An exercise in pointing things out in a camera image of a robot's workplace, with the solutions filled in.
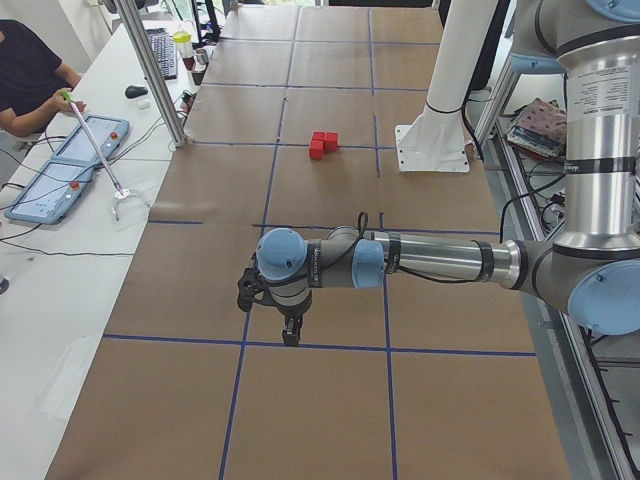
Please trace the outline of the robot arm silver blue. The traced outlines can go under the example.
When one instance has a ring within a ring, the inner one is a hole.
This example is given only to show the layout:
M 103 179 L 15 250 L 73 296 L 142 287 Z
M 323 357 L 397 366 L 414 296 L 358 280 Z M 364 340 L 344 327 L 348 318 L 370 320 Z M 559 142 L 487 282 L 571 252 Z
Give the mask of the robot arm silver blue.
M 496 243 L 375 232 L 366 218 L 323 240 L 266 233 L 238 283 L 243 311 L 284 317 L 299 343 L 312 292 L 375 288 L 404 272 L 445 284 L 492 281 L 527 292 L 604 335 L 639 328 L 639 235 L 632 221 L 639 157 L 639 5 L 635 1 L 522 1 L 512 57 L 568 76 L 566 204 L 550 241 Z

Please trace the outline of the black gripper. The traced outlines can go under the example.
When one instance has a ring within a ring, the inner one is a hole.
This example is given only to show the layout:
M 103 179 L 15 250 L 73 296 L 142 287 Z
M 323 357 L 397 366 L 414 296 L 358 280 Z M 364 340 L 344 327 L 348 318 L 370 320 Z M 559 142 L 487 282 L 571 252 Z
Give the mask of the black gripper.
M 284 316 L 282 330 L 283 343 L 286 346 L 298 346 L 301 340 L 303 316 L 312 305 L 311 299 L 305 299 L 297 305 L 278 305 L 277 310 Z

